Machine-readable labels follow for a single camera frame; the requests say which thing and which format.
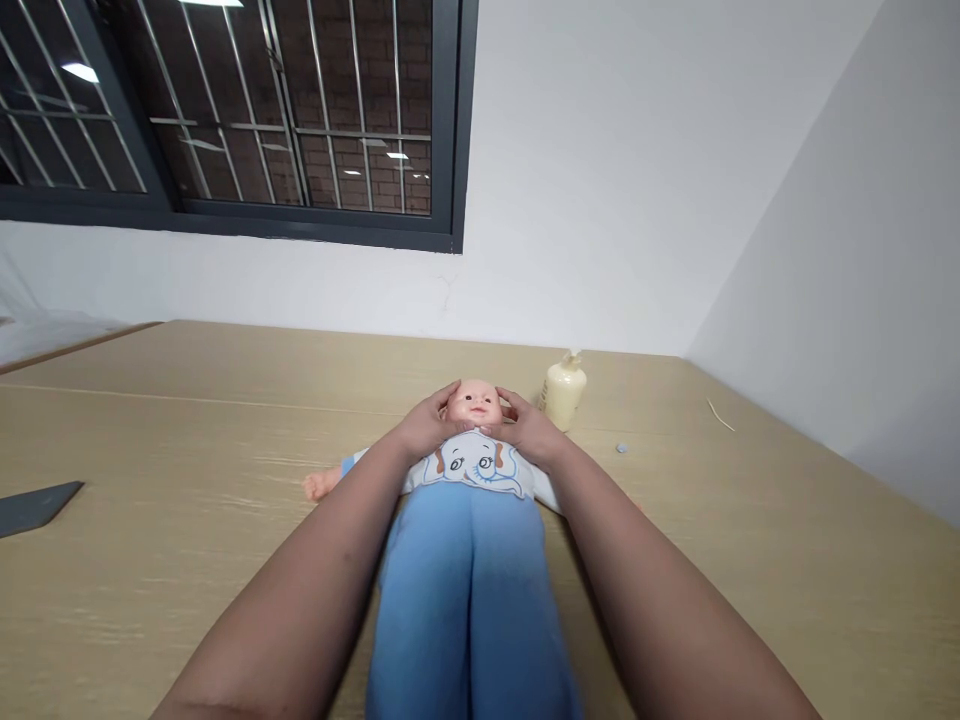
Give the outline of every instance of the forearm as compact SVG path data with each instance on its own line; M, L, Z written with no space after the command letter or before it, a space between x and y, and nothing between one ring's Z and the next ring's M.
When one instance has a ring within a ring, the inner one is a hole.
M157 709L316 716L329 705L411 459L387 435L223 613Z
M817 717L720 592L572 442L550 476L611 630L653 717Z

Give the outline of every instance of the wooden table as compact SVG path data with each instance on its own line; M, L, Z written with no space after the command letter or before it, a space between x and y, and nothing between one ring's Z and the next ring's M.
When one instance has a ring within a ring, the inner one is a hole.
M0 716L144 717L310 510L304 474L455 377L533 397L560 355L172 322L0 375L0 495L87 482L50 525L0 540ZM960 533L681 359L588 352L584 369L571 437L821 713L960 716ZM631 717L563 523L543 515L587 716ZM375 610L334 717L363 716Z

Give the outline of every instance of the doll head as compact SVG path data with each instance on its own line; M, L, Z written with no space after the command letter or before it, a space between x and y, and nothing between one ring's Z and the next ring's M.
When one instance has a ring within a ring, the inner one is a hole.
M445 419L474 425L500 425L503 411L497 389L483 380L464 380L447 401Z

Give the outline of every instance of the human hand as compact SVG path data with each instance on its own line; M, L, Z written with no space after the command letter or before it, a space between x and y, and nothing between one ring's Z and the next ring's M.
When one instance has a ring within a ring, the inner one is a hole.
M548 467L572 441L542 412L515 392L502 387L497 394L510 403L503 416L514 421L506 425L485 425L480 432L513 445L527 460L549 473Z
M460 387L460 381L452 382L442 390L437 390L426 400L421 401L400 421L389 437L396 439L404 452L410 457L411 464L426 457L447 438L462 432L473 430L476 425L469 421L446 422L440 417L440 411Z

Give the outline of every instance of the yellow bottle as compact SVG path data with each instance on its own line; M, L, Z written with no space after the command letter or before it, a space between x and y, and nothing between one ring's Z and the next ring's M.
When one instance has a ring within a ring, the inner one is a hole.
M580 350L570 350L563 360L551 365L540 391L540 410L563 432L573 425L587 375L580 369Z

